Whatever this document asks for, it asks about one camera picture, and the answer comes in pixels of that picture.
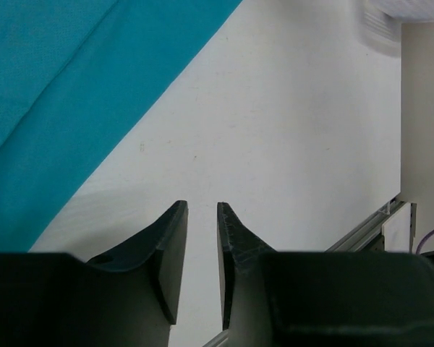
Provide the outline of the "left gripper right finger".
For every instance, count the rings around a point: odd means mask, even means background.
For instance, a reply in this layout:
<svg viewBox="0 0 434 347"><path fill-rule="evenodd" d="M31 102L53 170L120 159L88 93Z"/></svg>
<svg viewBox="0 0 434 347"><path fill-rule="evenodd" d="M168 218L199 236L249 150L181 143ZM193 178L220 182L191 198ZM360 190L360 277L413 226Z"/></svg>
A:
<svg viewBox="0 0 434 347"><path fill-rule="evenodd" d="M280 252L217 205L230 346L434 346L434 266L390 252Z"/></svg>

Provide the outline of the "teal t-shirt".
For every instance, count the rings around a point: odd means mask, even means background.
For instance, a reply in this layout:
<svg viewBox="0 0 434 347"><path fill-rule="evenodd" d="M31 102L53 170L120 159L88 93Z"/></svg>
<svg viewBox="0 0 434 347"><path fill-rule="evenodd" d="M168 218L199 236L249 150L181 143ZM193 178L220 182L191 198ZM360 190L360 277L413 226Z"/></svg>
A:
<svg viewBox="0 0 434 347"><path fill-rule="evenodd" d="M237 1L0 1L0 252L26 252Z"/></svg>

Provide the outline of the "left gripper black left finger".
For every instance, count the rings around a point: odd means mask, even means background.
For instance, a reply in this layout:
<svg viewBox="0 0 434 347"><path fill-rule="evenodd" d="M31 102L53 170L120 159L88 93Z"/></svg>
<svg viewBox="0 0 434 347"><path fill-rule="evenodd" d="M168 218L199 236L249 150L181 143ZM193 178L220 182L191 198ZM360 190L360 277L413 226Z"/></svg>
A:
<svg viewBox="0 0 434 347"><path fill-rule="evenodd" d="M0 346L167 346L178 313L188 208L87 262L0 253Z"/></svg>

